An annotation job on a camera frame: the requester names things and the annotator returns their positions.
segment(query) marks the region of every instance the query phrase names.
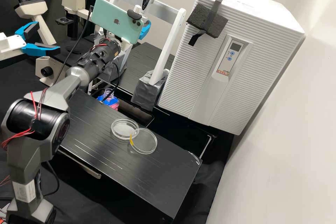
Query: white appliance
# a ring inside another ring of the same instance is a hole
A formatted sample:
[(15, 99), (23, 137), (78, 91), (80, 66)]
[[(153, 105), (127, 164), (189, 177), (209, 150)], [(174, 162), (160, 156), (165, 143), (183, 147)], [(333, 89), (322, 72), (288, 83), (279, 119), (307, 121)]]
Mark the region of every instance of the white appliance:
[[(215, 0), (195, 0), (212, 7)], [(158, 105), (239, 135), (305, 38), (292, 14), (272, 0), (223, 0), (229, 21), (218, 38), (187, 25)]]

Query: digital display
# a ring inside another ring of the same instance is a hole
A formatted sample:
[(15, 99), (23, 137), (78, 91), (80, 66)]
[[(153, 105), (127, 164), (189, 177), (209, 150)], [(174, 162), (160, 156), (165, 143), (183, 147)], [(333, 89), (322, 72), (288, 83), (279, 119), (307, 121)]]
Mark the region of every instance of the digital display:
[(238, 44), (235, 44), (235, 43), (232, 43), (231, 47), (230, 47), (230, 49), (234, 50), (234, 51), (239, 51), (240, 48), (241, 48), (241, 45), (238, 45)]

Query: smartphone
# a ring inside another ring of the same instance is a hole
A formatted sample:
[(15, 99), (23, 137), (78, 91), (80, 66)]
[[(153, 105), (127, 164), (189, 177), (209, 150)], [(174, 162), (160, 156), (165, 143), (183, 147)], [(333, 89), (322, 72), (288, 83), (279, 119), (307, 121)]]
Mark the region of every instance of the smartphone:
[(132, 44), (138, 41), (144, 25), (142, 20), (134, 20), (127, 15), (126, 11), (106, 0), (96, 0), (91, 20)]

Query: white stand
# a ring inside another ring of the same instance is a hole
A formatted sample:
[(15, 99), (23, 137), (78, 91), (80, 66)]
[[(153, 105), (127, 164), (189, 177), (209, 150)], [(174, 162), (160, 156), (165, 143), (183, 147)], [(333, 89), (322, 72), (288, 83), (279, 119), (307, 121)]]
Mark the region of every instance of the white stand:
[[(119, 0), (110, 0), (110, 3), (116, 5), (118, 1)], [(140, 5), (142, 3), (142, 0), (122, 0), (122, 1), (125, 1), (134, 6)], [(177, 10), (165, 3), (162, 3), (158, 0), (154, 0), (152, 6), (149, 9), (149, 13), (152, 14), (153, 16), (160, 18), (161, 20), (164, 20), (172, 24), (172, 27), (168, 34), (166, 43), (163, 46), (160, 57), (156, 63), (154, 72), (149, 81), (150, 85), (154, 85), (156, 82), (158, 82), (163, 77), (162, 75), (163, 69), (169, 57), (175, 37), (178, 34), (178, 31), (182, 25), (182, 22), (184, 21), (184, 18), (186, 16), (186, 10), (183, 8)]]

